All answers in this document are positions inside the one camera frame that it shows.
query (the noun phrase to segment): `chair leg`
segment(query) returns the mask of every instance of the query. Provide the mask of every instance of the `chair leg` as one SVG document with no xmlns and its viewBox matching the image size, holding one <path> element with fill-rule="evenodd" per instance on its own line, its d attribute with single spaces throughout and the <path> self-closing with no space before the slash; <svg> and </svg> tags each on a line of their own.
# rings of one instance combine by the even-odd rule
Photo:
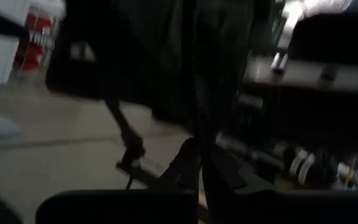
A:
<svg viewBox="0 0 358 224">
<path fill-rule="evenodd" d="M 133 130 L 125 119 L 125 116 L 120 110 L 118 100 L 106 100 L 105 102 L 119 126 L 121 138 L 126 147 L 126 152 L 121 163 L 124 166 L 131 166 L 133 160 L 139 159 L 145 154 L 143 139 Z"/>
</svg>

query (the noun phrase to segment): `concrete floor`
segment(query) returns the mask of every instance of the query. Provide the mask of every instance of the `concrete floor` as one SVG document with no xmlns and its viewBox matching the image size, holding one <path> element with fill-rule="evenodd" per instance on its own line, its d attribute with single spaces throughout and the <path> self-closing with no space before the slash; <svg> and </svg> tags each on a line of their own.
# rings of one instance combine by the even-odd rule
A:
<svg viewBox="0 0 358 224">
<path fill-rule="evenodd" d="M 144 167 L 161 174 L 187 134 L 156 123 L 146 108 L 124 105 L 123 112 L 144 137 Z M 37 207 L 54 194 L 126 186 L 128 176 L 115 168 L 124 146 L 103 103 L 5 87 L 0 114 L 23 131 L 21 138 L 0 141 L 0 197 L 25 224 L 34 223 Z M 144 186 L 135 182 L 132 188 Z"/>
</svg>

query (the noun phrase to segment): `gray floor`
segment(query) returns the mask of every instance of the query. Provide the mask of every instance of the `gray floor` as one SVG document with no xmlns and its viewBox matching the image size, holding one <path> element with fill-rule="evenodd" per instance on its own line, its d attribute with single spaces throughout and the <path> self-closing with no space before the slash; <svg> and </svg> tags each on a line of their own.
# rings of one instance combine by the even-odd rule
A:
<svg viewBox="0 0 358 224">
<path fill-rule="evenodd" d="M 187 134 L 151 120 L 145 108 L 124 105 L 123 111 L 144 137 L 144 167 L 161 174 Z M 127 175 L 115 168 L 124 146 L 102 103 L 5 87 L 0 92 L 0 113 L 23 130 L 22 138 L 0 141 L 0 197 L 22 215 L 24 223 L 34 223 L 37 207 L 59 192 L 123 189 L 127 184 Z"/>
</svg>

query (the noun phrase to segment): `black equipment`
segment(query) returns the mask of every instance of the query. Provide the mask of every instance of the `black equipment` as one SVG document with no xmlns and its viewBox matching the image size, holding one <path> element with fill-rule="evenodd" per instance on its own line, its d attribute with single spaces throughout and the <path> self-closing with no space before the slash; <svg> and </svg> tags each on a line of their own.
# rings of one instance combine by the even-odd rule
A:
<svg viewBox="0 0 358 224">
<path fill-rule="evenodd" d="M 304 19 L 282 40 L 282 2 L 139 1 L 139 11 L 126 2 L 66 0 L 47 86 L 104 100 L 127 147 L 117 167 L 150 188 L 60 194 L 39 208 L 37 223 L 113 222 L 114 215 L 119 222 L 196 223 L 200 167 L 214 223 L 247 214 L 255 222 L 358 218 L 358 192 L 275 190 L 261 178 L 263 169 L 245 161 L 267 161 L 275 168 L 266 169 L 321 188 L 343 172 L 336 154 L 358 151 L 358 35 L 346 32 L 358 30 L 358 14 Z M 334 43 L 341 31 L 346 50 Z M 89 44 L 95 63 L 71 58 L 76 42 Z M 161 177 L 141 169 L 145 149 L 119 110 L 121 100 L 193 134 Z M 271 156 L 280 141 L 289 146 Z M 306 205 L 316 214 L 310 217 Z"/>
</svg>

